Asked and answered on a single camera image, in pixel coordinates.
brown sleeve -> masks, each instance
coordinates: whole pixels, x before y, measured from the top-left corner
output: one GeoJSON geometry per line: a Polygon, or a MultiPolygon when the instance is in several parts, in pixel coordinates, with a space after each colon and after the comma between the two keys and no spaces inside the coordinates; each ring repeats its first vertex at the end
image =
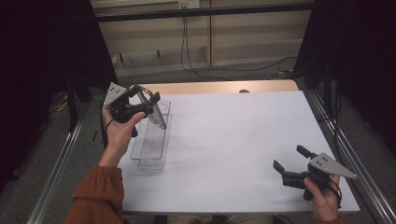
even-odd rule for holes
{"type": "Polygon", "coordinates": [[[121,169],[94,166],[79,183],[64,223],[122,223],[121,169]]]}
{"type": "Polygon", "coordinates": [[[347,224],[347,222],[342,218],[338,217],[332,221],[315,221],[313,220],[311,224],[347,224]]]}

transparent plastic bin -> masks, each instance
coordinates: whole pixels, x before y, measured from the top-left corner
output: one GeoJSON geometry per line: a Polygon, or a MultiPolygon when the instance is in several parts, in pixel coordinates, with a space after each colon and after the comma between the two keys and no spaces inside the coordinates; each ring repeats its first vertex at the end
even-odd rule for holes
{"type": "Polygon", "coordinates": [[[171,102],[157,103],[166,123],[166,130],[151,123],[149,119],[142,119],[137,128],[138,135],[134,140],[131,159],[139,170],[163,170],[171,129],[171,102]]]}

white tabletop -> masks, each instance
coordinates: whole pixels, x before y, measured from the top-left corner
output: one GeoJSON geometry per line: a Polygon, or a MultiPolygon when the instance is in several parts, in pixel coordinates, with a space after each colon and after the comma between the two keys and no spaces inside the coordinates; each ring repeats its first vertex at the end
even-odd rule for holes
{"type": "MultiPolygon", "coordinates": [[[[301,91],[162,95],[173,114],[162,171],[122,158],[125,212],[293,213],[312,211],[304,191],[284,187],[273,168],[303,172],[302,145],[332,152],[301,91]]],[[[340,211],[359,211],[342,178],[340,211]]]]}

